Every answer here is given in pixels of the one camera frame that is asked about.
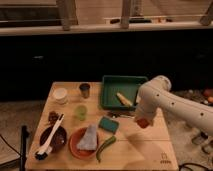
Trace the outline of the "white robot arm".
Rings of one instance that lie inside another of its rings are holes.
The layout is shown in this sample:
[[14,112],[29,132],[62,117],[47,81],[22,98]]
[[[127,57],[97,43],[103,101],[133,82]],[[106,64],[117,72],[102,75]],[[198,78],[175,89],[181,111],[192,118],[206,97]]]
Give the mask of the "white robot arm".
[[170,90],[171,82],[163,75],[142,84],[138,90],[140,101],[135,110],[135,122],[146,128],[152,124],[160,108],[213,136],[213,107],[176,96]]

